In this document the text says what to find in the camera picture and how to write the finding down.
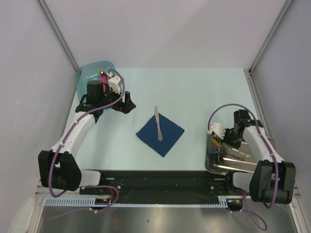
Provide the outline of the dark blue paper napkin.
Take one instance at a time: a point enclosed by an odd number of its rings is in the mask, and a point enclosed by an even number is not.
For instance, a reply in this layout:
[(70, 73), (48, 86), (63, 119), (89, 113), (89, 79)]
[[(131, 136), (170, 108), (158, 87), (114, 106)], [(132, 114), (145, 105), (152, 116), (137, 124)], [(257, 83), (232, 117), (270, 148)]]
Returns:
[(160, 130), (163, 139), (158, 140), (156, 117), (152, 116), (147, 123), (136, 133), (136, 136), (147, 146), (165, 157), (184, 133), (184, 129), (159, 114)]

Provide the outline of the ornate silver table knife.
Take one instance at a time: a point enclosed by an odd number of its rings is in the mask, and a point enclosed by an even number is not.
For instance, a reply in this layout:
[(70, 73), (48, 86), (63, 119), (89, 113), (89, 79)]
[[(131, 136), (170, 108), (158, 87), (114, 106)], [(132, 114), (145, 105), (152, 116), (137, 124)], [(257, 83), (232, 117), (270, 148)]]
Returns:
[(155, 106), (155, 120), (156, 120), (156, 125), (157, 125), (157, 138), (159, 141), (163, 140), (161, 128), (160, 128), (160, 118), (159, 118), (159, 112), (158, 112), (158, 107)]

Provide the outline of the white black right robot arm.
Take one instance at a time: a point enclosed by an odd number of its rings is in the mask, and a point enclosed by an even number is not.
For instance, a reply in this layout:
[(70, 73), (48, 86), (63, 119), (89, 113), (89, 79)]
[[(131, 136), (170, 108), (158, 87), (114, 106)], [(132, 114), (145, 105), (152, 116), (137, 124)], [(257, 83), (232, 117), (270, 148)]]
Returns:
[(241, 189), (250, 194), (252, 201), (264, 204), (290, 204), (293, 198), (296, 175), (295, 165), (285, 162), (269, 142), (262, 124), (251, 119), (247, 110), (234, 112), (234, 127), (225, 130), (223, 143), (238, 150), (242, 142), (249, 146), (257, 162), (252, 174), (234, 172), (224, 182), (230, 195)]

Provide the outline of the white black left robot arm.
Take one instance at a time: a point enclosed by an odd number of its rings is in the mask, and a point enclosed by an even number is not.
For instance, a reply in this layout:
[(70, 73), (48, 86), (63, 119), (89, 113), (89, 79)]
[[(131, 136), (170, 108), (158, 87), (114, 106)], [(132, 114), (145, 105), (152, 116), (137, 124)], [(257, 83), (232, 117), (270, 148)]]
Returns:
[(66, 192), (88, 186), (97, 194), (104, 193), (107, 181), (98, 171), (80, 169), (76, 154), (105, 109), (127, 114), (135, 107), (122, 77), (113, 76), (106, 83), (101, 80), (88, 82), (86, 94), (81, 97), (68, 130), (50, 150), (43, 150), (38, 155), (42, 186), (48, 188), (53, 197), (58, 196), (54, 189)]

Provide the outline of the pink rolled napkin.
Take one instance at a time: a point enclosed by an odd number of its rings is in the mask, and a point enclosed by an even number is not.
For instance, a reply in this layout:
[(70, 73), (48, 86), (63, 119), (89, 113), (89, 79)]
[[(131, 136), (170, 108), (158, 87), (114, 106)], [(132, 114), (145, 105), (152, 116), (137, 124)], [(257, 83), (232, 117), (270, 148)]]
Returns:
[(103, 92), (106, 91), (106, 84), (107, 84), (107, 77), (106, 76), (102, 76), (101, 77), (101, 81), (103, 83)]

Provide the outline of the stainless steel tray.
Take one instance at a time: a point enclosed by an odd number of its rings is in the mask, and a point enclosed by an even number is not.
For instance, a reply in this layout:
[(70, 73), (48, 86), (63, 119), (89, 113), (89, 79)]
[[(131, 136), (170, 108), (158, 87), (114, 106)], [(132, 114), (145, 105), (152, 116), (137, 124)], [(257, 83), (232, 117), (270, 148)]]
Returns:
[(207, 136), (207, 150), (206, 150), (206, 160), (205, 167), (208, 172), (226, 175), (228, 172), (248, 172), (253, 173), (256, 168), (256, 161), (251, 152), (250, 147), (246, 142), (241, 143), (240, 148), (237, 150), (249, 153), (251, 156), (241, 156), (239, 153), (230, 152), (225, 153), (210, 153), (209, 150), (212, 147), (212, 135)]

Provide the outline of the translucent blue plastic bin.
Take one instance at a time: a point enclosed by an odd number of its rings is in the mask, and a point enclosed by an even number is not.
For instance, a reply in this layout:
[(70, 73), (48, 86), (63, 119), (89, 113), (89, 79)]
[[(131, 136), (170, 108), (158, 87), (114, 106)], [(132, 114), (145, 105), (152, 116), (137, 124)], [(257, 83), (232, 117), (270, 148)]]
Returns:
[(87, 84), (89, 81), (100, 80), (107, 83), (106, 77), (101, 77), (100, 72), (107, 73), (110, 69), (115, 69), (113, 63), (109, 61), (94, 62), (80, 67), (75, 73), (76, 90), (79, 100), (87, 93)]

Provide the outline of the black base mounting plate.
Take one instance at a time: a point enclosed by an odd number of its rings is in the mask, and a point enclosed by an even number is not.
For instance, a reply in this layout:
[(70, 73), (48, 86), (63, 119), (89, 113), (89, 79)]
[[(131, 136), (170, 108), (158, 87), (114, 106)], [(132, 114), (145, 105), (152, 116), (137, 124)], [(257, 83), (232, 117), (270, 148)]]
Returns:
[(80, 190), (81, 195), (107, 195), (114, 187), (118, 204), (205, 205), (217, 204), (219, 196), (239, 197), (232, 174), (208, 171), (116, 171), (102, 170), (97, 188)]

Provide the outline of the aluminium rail frame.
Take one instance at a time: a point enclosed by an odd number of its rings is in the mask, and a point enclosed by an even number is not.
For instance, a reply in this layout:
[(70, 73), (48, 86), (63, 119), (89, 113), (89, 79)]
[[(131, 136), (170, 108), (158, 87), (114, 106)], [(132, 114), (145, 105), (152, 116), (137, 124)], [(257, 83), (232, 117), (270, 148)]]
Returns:
[[(269, 134), (265, 121), (255, 110), (252, 77), (242, 68), (119, 68), (105, 76), (124, 79), (125, 90), (130, 92), (136, 108), (124, 114), (105, 109), (95, 126), (82, 142), (75, 160), (80, 169), (101, 172), (116, 171), (207, 171), (205, 167), (207, 130), (212, 123), (224, 128), (234, 127), (234, 112), (243, 109), (251, 119), (258, 120)], [(79, 105), (76, 92), (68, 118), (68, 130)], [(155, 115), (155, 106), (162, 114), (185, 131), (165, 157), (143, 143), (136, 133)], [(40, 194), (47, 198), (77, 197), (101, 198), (110, 201), (107, 207), (52, 206), (57, 215), (48, 215), (44, 225), (52, 232), (62, 227), (65, 232), (141, 232), (149, 223), (150, 231), (194, 233), (196, 224), (203, 220), (202, 230), (212, 233), (240, 232), (235, 222), (249, 221), (247, 232), (308, 233), (310, 226), (301, 212), (300, 193), (294, 183), (290, 204), (264, 204), (252, 201), (250, 194), (241, 189), (239, 197), (229, 199), (227, 208), (199, 207), (113, 207), (117, 203), (114, 187), (105, 186), (107, 195), (81, 195), (75, 191), (56, 191), (48, 194), (41, 185)]]

